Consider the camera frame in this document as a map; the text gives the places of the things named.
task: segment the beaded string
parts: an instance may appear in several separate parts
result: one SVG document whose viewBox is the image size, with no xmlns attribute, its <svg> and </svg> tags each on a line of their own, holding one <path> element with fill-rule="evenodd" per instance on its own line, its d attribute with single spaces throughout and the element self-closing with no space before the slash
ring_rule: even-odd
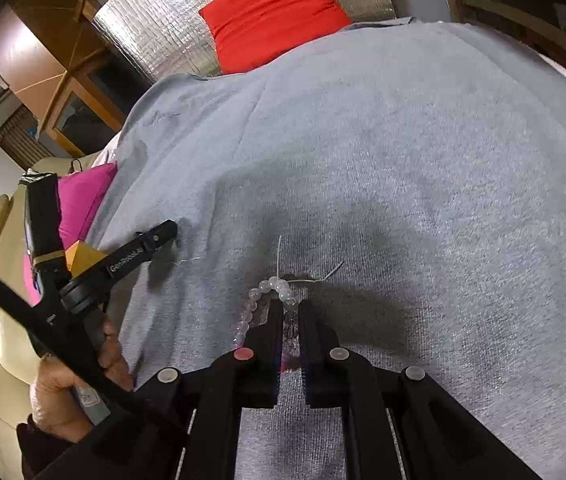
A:
<svg viewBox="0 0 566 480">
<path fill-rule="evenodd" d="M 259 307 L 259 301 L 264 304 L 269 304 L 271 296 L 275 298 L 278 296 L 279 300 L 282 301 L 283 307 L 285 308 L 285 322 L 286 329 L 284 330 L 284 349 L 282 355 L 281 371 L 284 372 L 290 369 L 291 348 L 293 346 L 292 341 L 296 337 L 298 330 L 296 330 L 296 320 L 297 320 L 297 307 L 298 300 L 292 294 L 292 290 L 289 287 L 290 283 L 321 283 L 327 280 L 330 276 L 333 276 L 337 272 L 345 260 L 342 260 L 336 267 L 334 267 L 330 272 L 328 272 L 323 278 L 319 280 L 282 280 L 279 278 L 281 270 L 281 242 L 283 235 L 279 236 L 279 243 L 277 244 L 277 273 L 275 276 L 271 276 L 269 280 L 262 280 L 259 282 L 258 286 L 251 288 L 248 291 L 248 300 L 245 302 L 245 307 L 239 316 L 239 322 L 235 327 L 233 349 L 237 349 L 243 346 L 245 341 L 245 335 L 248 330 L 250 330 L 250 322 L 253 320 L 254 314 Z"/>
</svg>

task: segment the black cable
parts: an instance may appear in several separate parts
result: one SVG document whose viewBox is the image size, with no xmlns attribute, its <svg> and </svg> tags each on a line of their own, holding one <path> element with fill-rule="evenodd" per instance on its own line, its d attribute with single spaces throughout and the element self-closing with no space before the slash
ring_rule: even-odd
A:
<svg viewBox="0 0 566 480">
<path fill-rule="evenodd" d="M 16 322 L 33 333 L 54 355 L 63 361 L 76 375 L 90 384 L 99 393 L 118 404 L 127 412 L 140 415 L 160 428 L 170 431 L 175 443 L 185 446 L 188 433 L 175 420 L 155 412 L 142 400 L 110 381 L 96 362 L 84 360 L 72 342 L 59 336 L 44 319 L 36 313 L 36 308 L 29 306 L 23 298 L 0 280 L 0 308 L 5 310 Z"/>
</svg>

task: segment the silver foil sheet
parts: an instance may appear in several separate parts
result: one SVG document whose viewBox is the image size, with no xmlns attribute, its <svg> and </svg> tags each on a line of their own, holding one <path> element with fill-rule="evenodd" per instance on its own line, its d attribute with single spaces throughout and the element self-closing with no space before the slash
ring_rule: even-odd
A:
<svg viewBox="0 0 566 480">
<path fill-rule="evenodd" d="M 212 0 L 109 0 L 94 25 L 151 82 L 174 73 L 217 75 L 214 40 L 199 9 Z M 337 0 L 354 22 L 394 17 L 391 0 Z"/>
</svg>

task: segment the pink pillow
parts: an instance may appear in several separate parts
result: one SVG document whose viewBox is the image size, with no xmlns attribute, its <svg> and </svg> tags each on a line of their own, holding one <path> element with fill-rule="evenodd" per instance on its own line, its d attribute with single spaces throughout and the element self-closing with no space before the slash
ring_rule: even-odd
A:
<svg viewBox="0 0 566 480">
<path fill-rule="evenodd" d="M 65 250 L 77 240 L 86 239 L 97 209 L 116 174 L 117 165 L 110 162 L 58 180 L 58 200 L 61 206 L 58 234 Z M 39 303 L 41 297 L 32 283 L 32 269 L 27 254 L 23 257 L 23 279 L 30 304 Z"/>
</svg>

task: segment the white bead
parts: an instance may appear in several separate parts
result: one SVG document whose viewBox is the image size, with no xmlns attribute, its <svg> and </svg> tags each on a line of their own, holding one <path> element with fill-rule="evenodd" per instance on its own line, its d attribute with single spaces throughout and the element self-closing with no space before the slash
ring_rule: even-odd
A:
<svg viewBox="0 0 566 480">
<path fill-rule="evenodd" d="M 236 333 L 245 335 L 250 330 L 250 324 L 245 321 L 239 321 L 236 325 Z"/>
<path fill-rule="evenodd" d="M 284 290 L 289 290 L 289 285 L 285 280 L 278 280 L 277 284 L 274 286 L 274 290 L 280 294 Z"/>
<path fill-rule="evenodd" d="M 258 288 L 251 288 L 247 293 L 251 300 L 259 301 L 261 299 L 261 291 Z"/>
<path fill-rule="evenodd" d="M 259 290 L 263 294 L 266 294 L 267 292 L 272 290 L 271 286 L 269 286 L 268 280 L 263 280 L 262 282 L 259 283 Z"/>
<path fill-rule="evenodd" d="M 283 306 L 285 310 L 294 310 L 297 307 L 297 300 L 295 300 L 295 298 L 287 298 L 287 300 L 283 302 Z"/>
</svg>

